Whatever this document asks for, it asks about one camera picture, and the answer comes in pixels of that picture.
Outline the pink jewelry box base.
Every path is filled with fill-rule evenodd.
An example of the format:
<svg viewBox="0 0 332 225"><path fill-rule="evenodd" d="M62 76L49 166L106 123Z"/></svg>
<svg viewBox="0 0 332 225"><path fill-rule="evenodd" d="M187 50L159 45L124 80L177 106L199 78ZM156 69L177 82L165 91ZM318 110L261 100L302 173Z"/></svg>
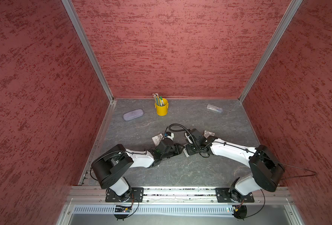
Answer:
<svg viewBox="0 0 332 225"><path fill-rule="evenodd" d="M189 154L188 154L188 151L186 148L183 149L183 153L185 154L185 156L188 158L189 157Z"/></svg>

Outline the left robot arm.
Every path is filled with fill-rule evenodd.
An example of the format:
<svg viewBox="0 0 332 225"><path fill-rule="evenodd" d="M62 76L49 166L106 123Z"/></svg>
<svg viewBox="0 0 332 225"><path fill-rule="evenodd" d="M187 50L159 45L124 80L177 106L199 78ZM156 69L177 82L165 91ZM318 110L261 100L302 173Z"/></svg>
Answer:
<svg viewBox="0 0 332 225"><path fill-rule="evenodd" d="M92 162L90 176L102 189L113 191L117 201L126 202L132 199L132 188L124 178L130 168L157 167L162 161L180 155L184 148L170 138L164 138L156 148L144 151L132 151L117 144Z"/></svg>

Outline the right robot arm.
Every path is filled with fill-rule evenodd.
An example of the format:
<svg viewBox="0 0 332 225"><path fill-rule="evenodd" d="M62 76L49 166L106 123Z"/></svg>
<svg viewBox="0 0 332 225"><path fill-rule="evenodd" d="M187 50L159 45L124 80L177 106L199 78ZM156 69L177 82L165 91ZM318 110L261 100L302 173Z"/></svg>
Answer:
<svg viewBox="0 0 332 225"><path fill-rule="evenodd" d="M264 145L258 147L241 146L226 142L215 136L205 137L197 129L184 132L187 140L184 153L186 156L200 154L203 157L221 156L237 161L251 172L237 178L230 186L227 197L233 202L242 202L253 191L264 189L275 192L285 172L269 149Z"/></svg>

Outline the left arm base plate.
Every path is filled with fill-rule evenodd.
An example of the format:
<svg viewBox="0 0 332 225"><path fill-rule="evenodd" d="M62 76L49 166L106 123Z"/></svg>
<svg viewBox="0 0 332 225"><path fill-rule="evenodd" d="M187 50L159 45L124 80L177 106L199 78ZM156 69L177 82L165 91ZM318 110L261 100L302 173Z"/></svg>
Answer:
<svg viewBox="0 0 332 225"><path fill-rule="evenodd" d="M131 203L143 201L144 188L142 187L131 187L121 196L118 196L112 189L108 188L106 191L105 202L107 203Z"/></svg>

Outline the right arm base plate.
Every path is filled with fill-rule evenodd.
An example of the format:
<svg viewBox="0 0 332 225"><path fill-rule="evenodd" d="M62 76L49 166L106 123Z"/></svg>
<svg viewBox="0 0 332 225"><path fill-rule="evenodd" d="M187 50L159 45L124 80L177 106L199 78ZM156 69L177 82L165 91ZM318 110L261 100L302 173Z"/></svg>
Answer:
<svg viewBox="0 0 332 225"><path fill-rule="evenodd" d="M229 190L230 188L218 187L215 188L216 198L219 203L254 203L254 197L252 193L245 196L237 192L236 190Z"/></svg>

